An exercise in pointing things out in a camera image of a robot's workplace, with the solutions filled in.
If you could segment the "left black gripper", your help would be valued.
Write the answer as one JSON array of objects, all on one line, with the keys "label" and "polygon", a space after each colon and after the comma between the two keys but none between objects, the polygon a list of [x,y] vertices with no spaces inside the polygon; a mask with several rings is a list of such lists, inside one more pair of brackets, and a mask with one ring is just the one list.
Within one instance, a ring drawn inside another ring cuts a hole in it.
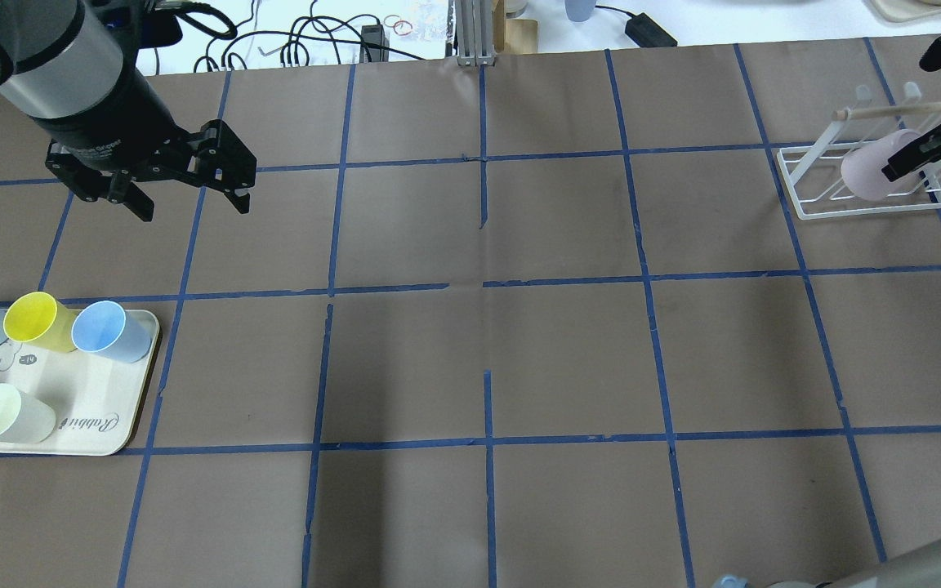
[{"label": "left black gripper", "polygon": [[104,198],[152,222],[154,202],[138,184],[179,181],[219,191],[239,215],[250,212],[254,153],[223,119],[185,130],[135,70],[92,108],[33,121],[50,137],[45,167],[85,202]]}]

